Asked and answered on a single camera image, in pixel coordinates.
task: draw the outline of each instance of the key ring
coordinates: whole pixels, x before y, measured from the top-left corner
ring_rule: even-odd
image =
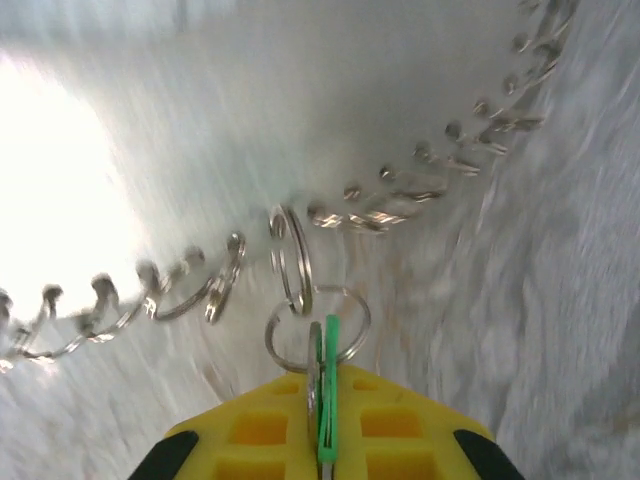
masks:
[[[220,269],[220,274],[209,288],[209,302],[205,310],[207,323],[215,325],[220,321],[227,306],[231,290],[240,275],[242,259],[247,250],[247,242],[244,235],[235,232],[227,240],[229,257],[226,264]]]
[[[367,302],[359,294],[347,287],[341,287],[338,285],[314,285],[313,290],[315,293],[338,293],[344,297],[353,298],[362,308],[364,317],[362,319],[362,326],[360,327],[358,335],[344,350],[342,350],[338,354],[337,357],[338,364],[350,360],[358,352],[358,350],[362,348],[362,345],[367,338],[367,334],[369,333],[369,328],[371,327],[371,310],[369,310]],[[276,327],[280,323],[280,312],[290,305],[291,304],[289,300],[284,300],[274,308],[271,316],[269,317],[267,327],[265,328],[264,343],[267,347],[269,355],[271,355],[271,358],[273,358],[273,360],[280,367],[293,373],[305,373],[307,371],[308,363],[295,363],[284,359],[275,351],[275,347],[273,345],[273,334]]]
[[[100,320],[104,318],[110,306],[118,310],[120,298],[116,287],[108,275],[101,275],[94,278],[91,282],[91,287],[96,292],[98,299],[96,300],[93,310],[79,320],[77,329],[87,340],[93,343],[106,343],[109,340],[113,340],[120,332],[127,328],[142,311],[144,299],[149,294],[149,292],[146,292],[142,298],[139,299],[131,309],[121,315],[113,325],[95,332],[93,327],[100,323]]]
[[[73,339],[69,340],[65,345],[57,350],[43,352],[32,352],[28,350],[29,345],[33,340],[35,340],[44,323],[54,320],[57,317],[56,302],[60,295],[62,295],[62,289],[58,286],[52,286],[45,289],[42,294],[42,308],[40,309],[40,314],[38,315],[33,328],[30,330],[23,329],[19,332],[21,338],[19,337],[14,345],[16,355],[35,363],[51,363],[61,356],[73,352],[86,341],[84,335],[76,335]]]
[[[18,329],[13,345],[9,348],[9,351],[0,358],[0,371],[11,370],[13,368],[13,362],[19,357],[26,358],[31,361],[38,361],[49,357],[51,357],[51,360],[54,360],[60,355],[67,353],[67,351],[75,350],[83,342],[82,338],[76,337],[55,352],[32,353],[28,350],[31,343],[33,343],[40,333],[43,325],[56,319],[56,303],[61,295],[62,289],[58,285],[50,285],[44,289],[42,292],[42,306],[40,307],[40,312],[38,313],[36,320],[32,325],[20,327]],[[3,298],[3,300],[3,317],[9,318],[8,308],[11,303],[8,297]]]
[[[320,380],[321,355],[322,327],[319,322],[311,322],[307,355],[307,431],[311,447],[314,449],[318,442],[318,395],[320,392],[318,392],[316,385]]]
[[[302,230],[302,225],[296,213],[289,207],[278,205],[269,217],[269,233],[271,238],[282,240],[286,232],[293,238],[296,249],[296,260],[298,263],[298,275],[300,279],[300,291],[291,293],[289,275],[287,274],[284,250],[271,250],[271,266],[275,272],[279,272],[282,277],[282,286],[287,298],[287,306],[294,315],[306,317],[313,308],[313,282],[311,281],[311,260],[309,258],[309,247]]]
[[[340,228],[355,231],[357,233],[369,233],[380,235],[386,233],[389,228],[374,220],[350,213],[341,215],[331,212],[327,207],[318,201],[311,202],[307,207],[307,216],[313,225],[322,228]]]
[[[421,150],[423,155],[428,155],[429,146],[424,143],[421,145]],[[393,185],[396,180],[402,176],[406,175],[406,172],[400,171],[396,172],[391,166],[385,165],[378,172],[378,176],[380,180],[385,182],[386,184]],[[429,200],[441,198],[447,191],[446,181],[442,177],[434,176],[434,175],[420,175],[422,179],[430,179],[430,180],[438,180],[439,185],[437,187],[429,187],[429,188],[417,188],[417,189],[404,189],[404,188],[393,188],[389,192],[389,196],[391,198],[397,198],[400,200],[406,200],[410,202],[414,202],[417,204],[425,203]]]
[[[389,192],[373,194],[364,201],[365,216],[380,225],[397,225],[422,214],[424,208],[415,198],[408,198],[412,192]],[[393,213],[394,204],[402,205],[405,212]]]
[[[199,249],[187,251],[184,259],[172,268],[163,280],[160,280],[158,269],[155,265],[151,263],[143,264],[139,268],[138,275],[147,288],[148,293],[145,296],[142,307],[145,308],[149,318],[156,321],[175,320],[193,309],[209,295],[205,317],[209,323],[216,323],[224,311],[231,289],[240,273],[241,262],[246,252],[244,235],[233,233],[227,240],[227,251],[230,259],[220,269],[218,275],[207,279],[197,292],[166,312],[158,311],[162,298],[177,282],[186,277],[192,269],[204,263],[204,254]]]

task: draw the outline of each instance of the yellow plastic object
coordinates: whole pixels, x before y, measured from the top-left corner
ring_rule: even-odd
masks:
[[[316,480],[306,376],[287,374],[183,422],[199,440],[175,480]],[[334,480],[478,480],[453,432],[477,422],[352,366],[338,368]]]

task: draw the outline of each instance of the silver ring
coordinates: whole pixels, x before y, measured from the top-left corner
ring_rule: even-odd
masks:
[[[271,266],[274,271],[279,272],[282,277],[284,294],[288,300],[288,307],[295,315],[308,316],[313,308],[313,282],[311,281],[311,260],[309,258],[309,247],[300,225],[300,220],[295,212],[286,206],[278,205],[273,209],[269,217],[269,233],[271,238],[282,240],[289,231],[293,238],[296,249],[296,260],[298,263],[298,274],[300,278],[300,291],[295,298],[291,293],[289,275],[287,274],[284,250],[271,250]]]
[[[4,336],[8,333],[9,320],[11,319],[11,306],[13,302],[7,292],[0,290],[0,335]],[[6,353],[0,353],[0,373],[5,373],[13,368],[11,347]]]
[[[42,306],[40,307],[40,312],[38,313],[36,320],[29,327],[21,327],[18,329],[13,345],[10,347],[7,354],[0,359],[0,371],[7,371],[12,369],[13,363],[19,357],[26,358],[27,360],[37,361],[56,354],[56,357],[54,358],[57,358],[63,353],[66,353],[66,350],[68,349],[71,349],[71,351],[75,350],[76,347],[82,343],[83,340],[76,337],[60,350],[56,350],[53,353],[32,353],[28,350],[31,343],[40,333],[40,330],[42,329],[44,324],[56,319],[56,303],[58,302],[58,299],[61,295],[62,289],[58,285],[50,285],[44,289],[44,291],[42,292]],[[5,298],[3,298],[3,317],[9,317],[8,307],[10,306],[10,304],[11,300],[8,296],[5,296]]]
[[[204,254],[202,250],[192,248],[187,250],[183,259],[178,262],[162,280],[160,280],[160,274],[155,264],[144,262],[138,265],[138,277],[146,289],[142,307],[146,310],[147,316],[151,320],[159,322],[175,320],[200,303],[209,291],[207,287],[210,286],[208,284],[211,279],[207,280],[196,293],[181,304],[166,312],[159,311],[163,297],[169,293],[180,280],[189,275],[194,268],[200,267],[203,264]]]
[[[338,285],[314,285],[313,290],[316,293],[339,293],[345,297],[351,297],[355,301],[360,304],[364,312],[364,317],[362,320],[362,326],[360,327],[360,331],[356,338],[338,354],[337,363],[342,363],[347,360],[353,358],[353,356],[360,350],[365,340],[367,339],[367,334],[369,333],[369,328],[371,327],[371,310],[369,310],[369,306],[367,302],[365,302],[364,298],[362,298],[359,294],[354,292],[353,290],[347,287],[340,287]],[[264,343],[267,347],[267,351],[271,358],[282,368],[289,372],[293,373],[305,373],[308,368],[307,363],[295,363],[290,362],[284,358],[282,358],[278,353],[276,353],[275,348],[273,346],[273,334],[275,332],[276,327],[280,323],[280,312],[287,308],[290,305],[289,300],[285,300],[279,303],[276,308],[271,313],[269,317],[269,322],[267,323],[267,327],[264,332]]]
[[[312,448],[316,448],[318,443],[319,392],[316,390],[316,383],[320,379],[318,344],[322,345],[322,327],[319,322],[311,322],[309,327],[309,353],[307,356],[307,431]]]
[[[116,310],[118,309],[120,298],[118,297],[118,292],[113,282],[107,275],[100,275],[94,278],[91,282],[91,287],[96,292],[98,299],[96,300],[93,310],[78,321],[77,329],[90,342],[106,343],[109,340],[113,340],[138,317],[142,311],[144,298],[146,298],[147,294],[143,296],[143,299],[137,301],[130,310],[121,315],[113,325],[101,331],[94,332],[93,328],[104,318],[110,306],[113,306]]]
[[[391,213],[388,211],[388,208],[385,208],[385,206],[389,206],[389,200],[397,200],[405,205],[408,203],[410,204],[413,211],[407,213]],[[405,197],[396,196],[393,195],[393,193],[385,194],[378,198],[374,197],[366,203],[366,216],[367,218],[370,218],[374,222],[381,225],[396,225],[398,223],[406,222],[407,220],[415,218],[422,213],[422,208],[420,208],[419,205],[416,205],[416,203],[420,202],[416,202],[415,200],[407,199]]]
[[[424,203],[444,196],[444,192],[438,190],[425,190],[422,192],[410,192],[406,190],[393,190],[391,196],[403,200],[410,200],[416,203]]]
[[[51,363],[61,356],[73,352],[76,348],[78,348],[86,341],[86,338],[83,335],[77,335],[57,350],[35,353],[28,350],[29,345],[38,335],[43,324],[45,322],[54,320],[57,317],[56,302],[61,294],[62,289],[60,289],[60,287],[51,287],[50,289],[45,290],[45,292],[43,293],[42,308],[40,309],[40,314],[38,315],[38,319],[36,320],[33,329],[31,331],[20,332],[20,335],[23,336],[17,341],[15,345],[15,352],[17,355],[20,355],[21,357],[36,363]]]
[[[231,290],[240,275],[242,259],[246,253],[247,242],[242,233],[232,233],[227,239],[229,258],[220,269],[217,278],[208,286],[209,302],[204,316],[208,323],[214,325],[220,321],[227,306]]]
[[[389,230],[385,225],[353,213],[345,216],[330,212],[327,210],[327,207],[320,202],[312,202],[309,204],[307,207],[307,216],[313,225],[321,228],[336,228],[372,235],[380,235]]]

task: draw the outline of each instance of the chain of rings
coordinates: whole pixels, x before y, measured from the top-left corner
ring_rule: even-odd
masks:
[[[520,8],[528,13],[539,8],[542,0],[522,0]],[[507,96],[516,92],[523,95],[532,87],[545,81],[556,68],[558,58],[566,40],[566,34],[571,18],[575,12],[577,0],[569,0],[566,15],[559,22],[555,10],[547,6],[547,13],[534,38],[525,34],[517,35],[512,42],[515,54],[532,52],[540,55],[540,65],[533,67],[522,75],[509,74],[504,78],[502,89]],[[507,153],[507,147],[494,141],[496,133],[530,132],[537,129],[543,122],[542,117],[529,116],[525,112],[515,109],[502,109],[493,105],[490,99],[479,98],[472,107],[473,115],[487,121],[487,127],[479,135],[469,136],[462,131],[460,122],[453,120],[444,128],[444,134],[456,147],[457,152],[463,149],[488,152],[500,156]],[[476,176],[480,168],[468,162],[462,154],[441,156],[433,151],[428,141],[418,142],[413,156],[416,161],[426,164],[437,164],[445,168],[458,171],[465,176]],[[446,182],[440,181],[437,186],[410,190],[395,188],[397,179],[407,172],[396,172],[390,166],[384,166],[379,171],[380,179],[389,187],[385,194],[374,194],[363,199],[362,188],[358,184],[348,184],[344,188],[344,200],[351,204],[358,204],[358,209],[349,213],[338,213],[326,204],[313,201],[308,205],[307,216],[311,224],[321,228],[333,228],[356,233],[383,234],[390,225],[407,221],[419,215],[426,203],[441,198],[446,192]],[[401,202],[415,208],[409,213],[391,213],[388,205],[391,202]],[[356,338],[338,355],[338,361],[343,362],[352,358],[365,342],[371,325],[371,312],[366,301],[355,291],[338,285],[316,285],[312,281],[311,258],[305,234],[300,220],[294,210],[286,205],[278,205],[269,216],[269,232],[272,238],[283,240],[287,233],[295,244],[297,272],[299,277],[299,291],[292,292],[286,268],[286,258],[281,248],[271,251],[271,262],[275,273],[282,279],[284,301],[276,306],[269,317],[265,329],[265,345],[274,361],[282,368],[292,372],[306,372],[307,363],[294,363],[281,357],[274,347],[274,331],[280,323],[279,314],[284,309],[298,317],[309,317],[313,311],[313,301],[317,294],[337,294],[354,299],[363,310],[362,326]],[[246,239],[240,232],[232,233],[227,239],[226,260],[219,271],[213,273],[193,295],[178,306],[163,310],[161,304],[173,287],[188,276],[194,269],[204,265],[205,257],[199,248],[191,248],[184,257],[161,276],[158,268],[152,262],[138,265],[137,273],[142,285],[140,297],[133,305],[124,309],[120,304],[118,292],[113,282],[106,274],[96,276],[91,286],[96,293],[96,302],[88,313],[83,313],[75,319],[76,335],[57,350],[33,351],[31,345],[38,336],[41,328],[56,318],[56,304],[62,295],[58,285],[48,285],[42,292],[42,305],[37,317],[28,326],[22,325],[12,333],[12,344],[5,352],[0,352],[0,372],[13,368],[20,359],[37,363],[51,363],[67,354],[74,352],[79,346],[92,343],[105,343],[124,331],[139,317],[146,316],[156,322],[176,320],[187,312],[199,307],[205,302],[203,311],[205,320],[209,324],[216,324],[228,303],[234,284],[244,266],[246,253]],[[0,330],[6,327],[10,319],[11,299],[0,290]],[[119,316],[115,323],[98,330],[109,309],[114,309]]]

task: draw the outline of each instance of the square hole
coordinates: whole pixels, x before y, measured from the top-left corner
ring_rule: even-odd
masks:
[[[368,480],[444,480],[428,450],[367,453]]]
[[[247,412],[231,429],[229,443],[239,445],[282,445],[287,442],[288,417],[279,412]]]
[[[275,395],[293,395],[300,391],[297,383],[280,383],[273,387],[272,392]]]
[[[216,480],[284,480],[284,462],[256,462],[245,459],[221,458],[216,468]]]
[[[420,438],[420,417],[407,408],[388,407],[362,412],[363,437]]]
[[[365,380],[363,378],[356,378],[353,381],[353,389],[372,391],[372,390],[377,390],[378,386],[375,383],[370,382],[369,380]]]

